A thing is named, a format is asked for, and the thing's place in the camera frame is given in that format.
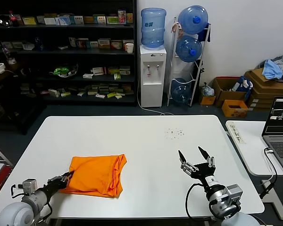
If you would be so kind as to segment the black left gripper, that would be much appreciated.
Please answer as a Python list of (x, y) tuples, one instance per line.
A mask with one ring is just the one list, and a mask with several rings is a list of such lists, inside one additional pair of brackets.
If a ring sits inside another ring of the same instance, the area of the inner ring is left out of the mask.
[(54, 195), (60, 189), (66, 188), (69, 184), (71, 177), (73, 176), (73, 171), (66, 172), (61, 176), (55, 176), (48, 180), (47, 185), (43, 187), (43, 192), (46, 195)]

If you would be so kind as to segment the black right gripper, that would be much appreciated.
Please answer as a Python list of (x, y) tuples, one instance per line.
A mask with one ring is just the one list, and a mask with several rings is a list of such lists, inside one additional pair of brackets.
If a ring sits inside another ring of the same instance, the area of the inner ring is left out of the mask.
[(214, 172), (216, 170), (215, 166), (215, 158), (214, 156), (210, 156), (207, 151), (198, 146), (198, 149), (203, 156), (203, 158), (207, 161), (206, 163), (200, 163), (196, 165), (192, 165), (185, 159), (182, 152), (179, 150), (179, 160), (181, 163), (180, 168), (187, 175), (191, 176), (193, 174), (194, 179), (198, 179), (204, 188), (209, 188), (214, 185), (218, 185), (219, 182), (214, 176)]

